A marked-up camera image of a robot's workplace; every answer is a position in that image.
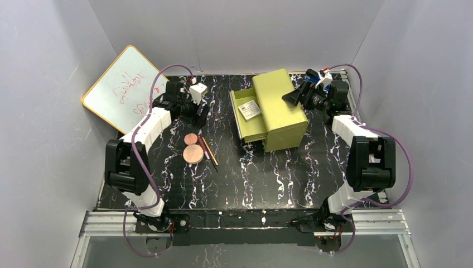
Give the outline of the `white square makeup box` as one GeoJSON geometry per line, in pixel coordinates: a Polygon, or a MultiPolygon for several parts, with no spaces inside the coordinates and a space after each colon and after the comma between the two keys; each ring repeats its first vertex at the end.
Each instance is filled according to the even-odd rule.
{"type": "Polygon", "coordinates": [[[250,100],[240,105],[238,110],[246,121],[256,118],[262,114],[262,111],[255,100],[250,100]]]}

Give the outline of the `green drawer cabinet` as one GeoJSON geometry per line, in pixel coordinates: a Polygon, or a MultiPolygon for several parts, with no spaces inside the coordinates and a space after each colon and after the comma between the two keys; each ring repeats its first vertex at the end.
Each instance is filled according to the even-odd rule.
{"type": "Polygon", "coordinates": [[[253,86],[230,91],[238,136],[244,142],[262,141],[266,152],[299,147],[309,125],[301,105],[293,106],[283,96],[294,91],[286,69],[256,75],[253,86]],[[261,114],[246,120],[239,107],[254,101],[261,114]]]}

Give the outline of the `large round pink compact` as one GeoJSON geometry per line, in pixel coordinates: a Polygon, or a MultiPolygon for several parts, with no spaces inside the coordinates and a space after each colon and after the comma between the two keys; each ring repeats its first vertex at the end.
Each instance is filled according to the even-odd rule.
{"type": "Polygon", "coordinates": [[[188,164],[198,164],[204,158],[204,151],[200,145],[193,144],[185,147],[183,158],[188,164]]]}

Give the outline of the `small round pink compact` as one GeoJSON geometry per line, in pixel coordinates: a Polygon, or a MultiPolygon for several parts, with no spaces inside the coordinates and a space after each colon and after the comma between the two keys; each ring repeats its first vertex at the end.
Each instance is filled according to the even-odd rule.
{"type": "Polygon", "coordinates": [[[186,145],[195,145],[199,141],[199,138],[194,133],[189,133],[184,137],[184,142],[186,145]]]}

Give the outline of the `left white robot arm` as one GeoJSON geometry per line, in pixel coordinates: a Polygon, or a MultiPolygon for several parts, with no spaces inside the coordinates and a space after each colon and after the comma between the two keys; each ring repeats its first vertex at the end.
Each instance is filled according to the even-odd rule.
{"type": "Polygon", "coordinates": [[[151,146],[173,120],[202,128],[210,109],[203,101],[207,92],[203,83],[185,89],[181,82],[167,82],[148,114],[126,135],[106,144],[104,181],[129,198],[141,214],[160,217],[165,206],[149,168],[151,146]]]}

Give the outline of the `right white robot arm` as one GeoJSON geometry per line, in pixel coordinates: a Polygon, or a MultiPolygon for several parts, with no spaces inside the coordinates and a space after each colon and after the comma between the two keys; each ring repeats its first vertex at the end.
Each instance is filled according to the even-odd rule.
{"type": "Polygon", "coordinates": [[[321,111],[324,123],[350,147],[343,185],[312,215],[313,223],[322,228],[346,223],[353,208],[395,183],[394,139],[365,129],[350,114],[348,92],[349,85],[342,80],[304,81],[282,97],[293,106],[321,111]]]}

